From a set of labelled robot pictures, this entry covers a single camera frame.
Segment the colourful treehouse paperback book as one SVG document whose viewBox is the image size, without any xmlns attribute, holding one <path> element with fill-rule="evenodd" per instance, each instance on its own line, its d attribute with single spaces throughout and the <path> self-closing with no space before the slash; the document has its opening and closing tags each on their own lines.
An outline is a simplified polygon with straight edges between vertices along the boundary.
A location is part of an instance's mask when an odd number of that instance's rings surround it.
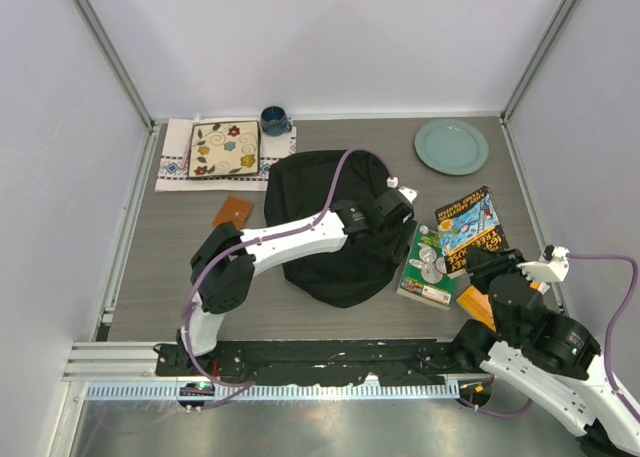
<svg viewBox="0 0 640 457">
<path fill-rule="evenodd" d="M 468 249 L 472 246 L 487 251 L 509 248 L 488 186 L 437 208 L 434 216 L 446 273 L 450 277 L 465 271 Z"/>
</svg>

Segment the black student backpack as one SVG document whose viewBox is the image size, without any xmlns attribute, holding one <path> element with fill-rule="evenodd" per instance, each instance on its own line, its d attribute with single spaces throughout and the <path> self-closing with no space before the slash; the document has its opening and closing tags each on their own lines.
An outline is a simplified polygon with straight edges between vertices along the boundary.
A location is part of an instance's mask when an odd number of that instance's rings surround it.
<svg viewBox="0 0 640 457">
<path fill-rule="evenodd" d="M 381 158 L 364 150 L 303 152 L 271 166 L 264 203 L 269 227 L 311 218 L 319 231 L 342 203 L 360 212 L 366 224 L 335 252 L 284 263 L 288 282 L 317 301 L 343 309 L 369 300 L 391 283 L 408 254 L 417 222 L 405 216 L 383 221 L 390 176 Z"/>
</svg>

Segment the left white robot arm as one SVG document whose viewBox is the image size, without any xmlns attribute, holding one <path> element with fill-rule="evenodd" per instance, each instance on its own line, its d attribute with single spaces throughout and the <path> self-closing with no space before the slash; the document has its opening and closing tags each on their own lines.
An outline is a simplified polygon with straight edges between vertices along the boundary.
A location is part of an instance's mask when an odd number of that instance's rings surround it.
<svg viewBox="0 0 640 457">
<path fill-rule="evenodd" d="M 417 192 L 387 190 L 371 207 L 339 201 L 309 217 L 260 229 L 218 226 L 191 259 L 191 289 L 179 330 L 179 365 L 209 379 L 225 316 L 246 300 L 264 271 L 316 254 L 333 254 L 356 240 L 413 220 Z"/>
</svg>

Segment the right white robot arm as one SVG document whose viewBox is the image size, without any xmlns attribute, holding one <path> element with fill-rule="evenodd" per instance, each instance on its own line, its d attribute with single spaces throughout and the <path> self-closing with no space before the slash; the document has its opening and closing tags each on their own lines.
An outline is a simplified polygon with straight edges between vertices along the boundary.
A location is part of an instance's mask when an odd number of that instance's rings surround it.
<svg viewBox="0 0 640 457">
<path fill-rule="evenodd" d="M 466 271 L 487 295 L 494 325 L 467 321 L 453 340 L 457 368 L 509 383 L 555 417 L 587 456 L 639 453 L 639 403 L 612 367 L 615 324 L 598 341 L 577 320 L 549 309 L 534 283 L 559 283 L 581 254 L 549 245 L 537 261 L 517 249 L 473 247 Z"/>
</svg>

